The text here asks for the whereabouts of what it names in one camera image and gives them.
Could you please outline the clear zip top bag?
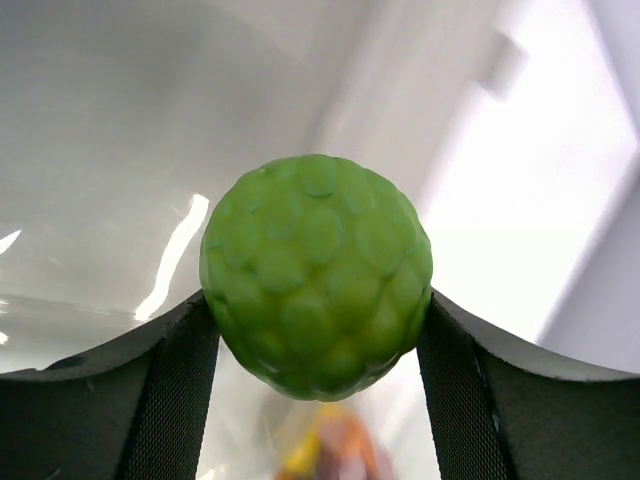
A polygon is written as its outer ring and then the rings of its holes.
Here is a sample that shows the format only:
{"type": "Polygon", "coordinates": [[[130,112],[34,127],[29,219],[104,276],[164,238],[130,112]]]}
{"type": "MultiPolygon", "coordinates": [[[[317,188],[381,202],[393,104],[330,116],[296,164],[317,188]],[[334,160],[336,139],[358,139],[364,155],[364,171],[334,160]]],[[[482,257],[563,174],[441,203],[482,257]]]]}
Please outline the clear zip top bag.
{"type": "Polygon", "coordinates": [[[439,478],[416,354],[372,387],[322,403],[280,395],[221,348],[196,476],[439,478]]]}

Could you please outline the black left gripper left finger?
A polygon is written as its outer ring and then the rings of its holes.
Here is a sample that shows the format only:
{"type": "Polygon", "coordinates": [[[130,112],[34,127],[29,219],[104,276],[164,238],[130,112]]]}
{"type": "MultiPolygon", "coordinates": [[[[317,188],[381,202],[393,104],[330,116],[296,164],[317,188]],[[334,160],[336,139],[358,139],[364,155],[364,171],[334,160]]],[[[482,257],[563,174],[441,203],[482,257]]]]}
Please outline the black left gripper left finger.
{"type": "Polygon", "coordinates": [[[218,340],[196,293],[43,370],[3,374],[2,478],[195,478],[218,340]]]}

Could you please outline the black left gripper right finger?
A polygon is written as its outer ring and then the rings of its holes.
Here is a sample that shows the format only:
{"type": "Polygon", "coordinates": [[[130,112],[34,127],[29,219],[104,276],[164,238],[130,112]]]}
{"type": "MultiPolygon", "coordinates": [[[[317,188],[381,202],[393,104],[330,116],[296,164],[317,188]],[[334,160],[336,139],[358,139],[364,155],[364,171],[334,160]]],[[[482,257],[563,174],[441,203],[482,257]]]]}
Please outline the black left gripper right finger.
{"type": "Polygon", "coordinates": [[[442,478],[638,479],[638,375],[549,351],[438,292],[417,356],[442,478]]]}

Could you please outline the green lime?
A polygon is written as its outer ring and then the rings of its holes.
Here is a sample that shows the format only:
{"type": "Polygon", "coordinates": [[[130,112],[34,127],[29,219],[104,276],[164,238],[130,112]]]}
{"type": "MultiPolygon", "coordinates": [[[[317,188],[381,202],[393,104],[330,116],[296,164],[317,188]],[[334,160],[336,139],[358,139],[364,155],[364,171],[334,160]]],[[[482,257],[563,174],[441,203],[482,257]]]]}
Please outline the green lime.
{"type": "Polygon", "coordinates": [[[327,155],[241,176],[211,214],[199,269],[236,360],[298,400],[377,382],[416,346],[432,296],[431,244],[409,199],[327,155]]]}

